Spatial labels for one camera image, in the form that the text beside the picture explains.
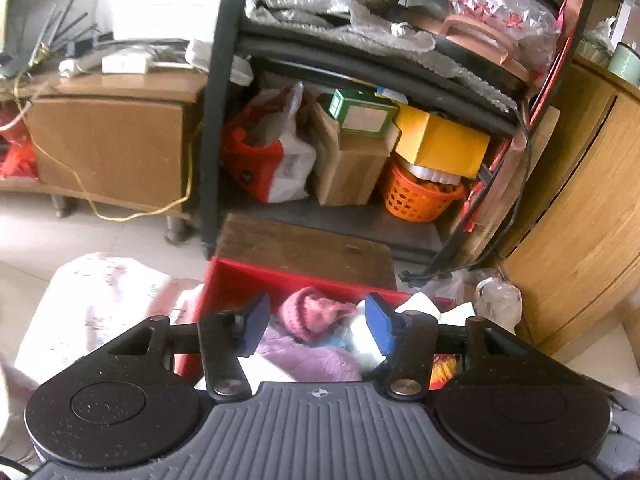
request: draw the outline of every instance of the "pink knit hat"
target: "pink knit hat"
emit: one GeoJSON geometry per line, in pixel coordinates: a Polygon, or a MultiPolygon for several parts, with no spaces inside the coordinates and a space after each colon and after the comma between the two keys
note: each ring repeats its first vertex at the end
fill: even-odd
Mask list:
{"type": "Polygon", "coordinates": [[[308,286],[289,296],[278,309],[278,319],[293,336],[306,343],[324,339],[332,325],[356,312],[353,303],[339,303],[325,298],[308,286]]]}

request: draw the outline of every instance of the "crosshair logo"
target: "crosshair logo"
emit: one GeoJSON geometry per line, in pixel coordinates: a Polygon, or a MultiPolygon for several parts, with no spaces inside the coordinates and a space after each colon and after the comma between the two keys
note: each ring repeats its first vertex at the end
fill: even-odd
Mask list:
{"type": "Polygon", "coordinates": [[[316,388],[311,392],[311,395],[313,395],[316,399],[322,399],[323,397],[329,395],[329,392],[324,388],[316,388]]]}

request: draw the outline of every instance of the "yellow cable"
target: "yellow cable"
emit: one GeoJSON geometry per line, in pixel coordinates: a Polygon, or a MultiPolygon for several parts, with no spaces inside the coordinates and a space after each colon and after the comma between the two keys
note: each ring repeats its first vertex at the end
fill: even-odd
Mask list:
{"type": "MultiPolygon", "coordinates": [[[[20,73],[15,77],[15,80],[14,80],[14,101],[15,101],[19,111],[22,111],[22,105],[20,104],[20,99],[18,98],[18,86],[20,86],[20,79],[22,79],[24,77],[24,75],[26,74],[27,70],[28,70],[28,68],[24,68],[23,70],[21,70],[20,73]]],[[[41,93],[44,90],[44,88],[45,88],[45,86],[47,84],[48,83],[45,83],[43,86],[41,86],[40,89],[36,90],[36,92],[34,93],[34,95],[32,97],[32,100],[31,100],[32,103],[33,103],[34,99],[37,98],[36,94],[41,93]]],[[[98,211],[97,207],[95,206],[94,201],[89,196],[88,191],[84,187],[84,184],[82,183],[82,179],[80,179],[80,175],[78,175],[78,173],[75,170],[73,170],[73,168],[70,168],[64,162],[60,162],[53,155],[51,155],[49,152],[44,150],[37,143],[36,139],[33,137],[33,134],[30,134],[30,135],[31,135],[31,142],[33,143],[33,145],[36,147],[37,150],[42,152],[45,156],[49,157],[56,164],[59,164],[60,166],[65,168],[67,171],[69,171],[74,176],[74,178],[76,179],[76,182],[78,183],[78,186],[80,187],[80,190],[82,191],[82,194],[84,195],[85,200],[87,200],[87,202],[89,203],[89,206],[91,207],[92,211],[94,212],[94,214],[98,218],[101,218],[102,220],[109,220],[111,222],[128,222],[129,220],[133,220],[134,218],[140,218],[140,217],[143,217],[143,216],[157,216],[157,215],[164,214],[167,211],[169,211],[169,209],[171,209],[173,207],[176,207],[177,205],[183,204],[183,203],[187,202],[188,199],[190,199],[191,191],[193,189],[193,172],[194,172],[193,171],[193,141],[198,136],[198,134],[201,132],[201,130],[202,130],[202,121],[200,121],[198,123],[198,125],[195,128],[195,130],[191,134],[191,137],[189,138],[189,149],[188,149],[188,165],[189,165],[188,169],[189,169],[189,174],[188,174],[188,177],[187,177],[187,187],[186,187],[186,190],[184,192],[184,196],[182,198],[179,198],[178,200],[174,200],[173,202],[171,202],[170,204],[164,206],[163,208],[156,209],[155,211],[133,213],[132,215],[129,215],[129,216],[124,217],[124,218],[114,218],[114,217],[110,217],[110,216],[101,215],[100,212],[98,211]]]]}

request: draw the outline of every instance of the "black circular disc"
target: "black circular disc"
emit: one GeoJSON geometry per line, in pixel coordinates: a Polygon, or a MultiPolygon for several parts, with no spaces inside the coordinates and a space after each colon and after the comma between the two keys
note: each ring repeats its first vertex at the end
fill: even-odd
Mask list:
{"type": "Polygon", "coordinates": [[[582,378],[555,372],[540,362],[514,359],[503,367],[474,368],[440,391],[436,415],[460,446],[493,463],[540,469],[574,465],[606,435],[609,402],[582,378]]]}
{"type": "Polygon", "coordinates": [[[181,381],[78,384],[54,378],[31,396],[25,421],[44,456],[78,467],[119,468],[180,446],[200,415],[196,390],[181,381]]]}

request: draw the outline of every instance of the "metal rack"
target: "metal rack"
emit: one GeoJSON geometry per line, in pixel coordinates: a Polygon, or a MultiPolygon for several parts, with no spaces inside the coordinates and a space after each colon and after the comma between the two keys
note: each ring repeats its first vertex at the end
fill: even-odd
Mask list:
{"type": "MultiPolygon", "coordinates": [[[[553,12],[559,12],[559,0],[538,1],[553,12]]],[[[586,0],[587,5],[582,8],[578,36],[584,28],[592,1],[586,0]]],[[[245,0],[221,0],[214,36],[205,97],[200,170],[202,243],[206,257],[209,258],[214,253],[224,216],[233,211],[379,241],[387,244],[397,259],[427,264],[429,272],[447,268],[464,243],[466,221],[491,189],[500,167],[485,175],[484,189],[443,245],[439,243],[432,224],[411,224],[394,218],[375,200],[367,206],[338,208],[322,208],[313,199],[285,204],[261,204],[220,172],[220,130],[224,120],[233,54],[251,54],[269,60],[311,65],[364,81],[374,77],[377,84],[407,94],[426,107],[437,108],[453,119],[487,131],[493,136],[513,136],[517,127],[514,114],[504,114],[462,85],[404,60],[385,57],[384,63],[380,63],[377,56],[350,47],[249,23],[243,18],[244,3],[245,0]]],[[[570,59],[577,41],[572,43],[559,56],[563,65],[568,65],[567,60],[570,59]]],[[[549,81],[553,88],[558,86],[561,76],[560,71],[555,79],[549,81]]],[[[548,106],[553,88],[546,88],[543,108],[548,106]]]]}

